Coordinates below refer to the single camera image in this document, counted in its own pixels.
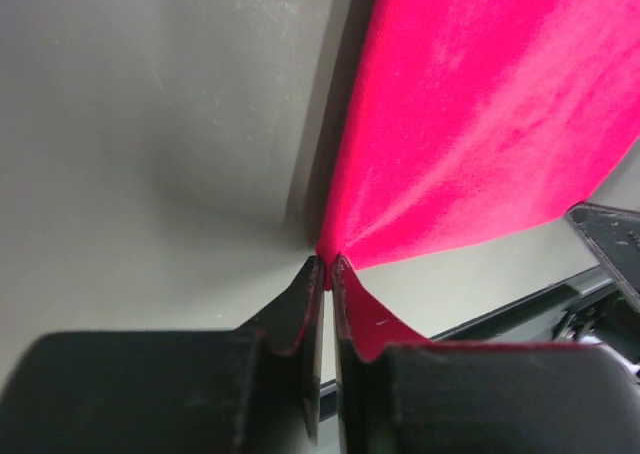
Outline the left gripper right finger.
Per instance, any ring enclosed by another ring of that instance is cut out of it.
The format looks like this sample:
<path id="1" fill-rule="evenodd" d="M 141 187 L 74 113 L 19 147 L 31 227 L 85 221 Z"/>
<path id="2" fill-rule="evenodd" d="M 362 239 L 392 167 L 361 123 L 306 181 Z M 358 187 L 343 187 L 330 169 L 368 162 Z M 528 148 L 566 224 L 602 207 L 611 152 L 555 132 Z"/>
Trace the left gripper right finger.
<path id="1" fill-rule="evenodd" d="M 331 271 L 345 453 L 635 453 L 639 388 L 605 348 L 434 341 Z"/>

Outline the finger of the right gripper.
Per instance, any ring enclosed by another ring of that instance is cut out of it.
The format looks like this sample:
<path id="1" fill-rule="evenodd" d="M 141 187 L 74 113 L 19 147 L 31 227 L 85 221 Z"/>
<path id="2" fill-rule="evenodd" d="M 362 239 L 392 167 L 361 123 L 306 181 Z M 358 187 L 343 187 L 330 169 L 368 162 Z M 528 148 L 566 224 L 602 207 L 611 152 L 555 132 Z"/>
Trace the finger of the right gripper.
<path id="1" fill-rule="evenodd" d="M 639 298 L 639 212 L 592 203 L 565 219 L 626 299 Z"/>

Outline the red t shirt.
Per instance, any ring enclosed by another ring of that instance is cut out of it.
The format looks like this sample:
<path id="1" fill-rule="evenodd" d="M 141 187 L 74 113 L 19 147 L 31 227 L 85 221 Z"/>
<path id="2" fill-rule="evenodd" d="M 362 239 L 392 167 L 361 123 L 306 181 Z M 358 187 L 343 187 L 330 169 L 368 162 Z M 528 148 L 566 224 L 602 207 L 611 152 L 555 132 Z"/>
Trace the red t shirt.
<path id="1" fill-rule="evenodd" d="M 317 254 L 356 269 L 538 227 L 639 137 L 639 0 L 375 0 Z"/>

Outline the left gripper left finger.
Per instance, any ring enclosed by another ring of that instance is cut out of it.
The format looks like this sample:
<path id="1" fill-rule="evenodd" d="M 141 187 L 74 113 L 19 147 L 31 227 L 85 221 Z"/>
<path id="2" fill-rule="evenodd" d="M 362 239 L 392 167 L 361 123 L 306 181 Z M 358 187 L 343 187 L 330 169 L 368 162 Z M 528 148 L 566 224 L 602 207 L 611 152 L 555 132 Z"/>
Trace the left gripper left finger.
<path id="1" fill-rule="evenodd" d="M 5 453 L 306 453 L 319 425 L 324 267 L 231 330 L 38 338 L 1 394 Z"/>

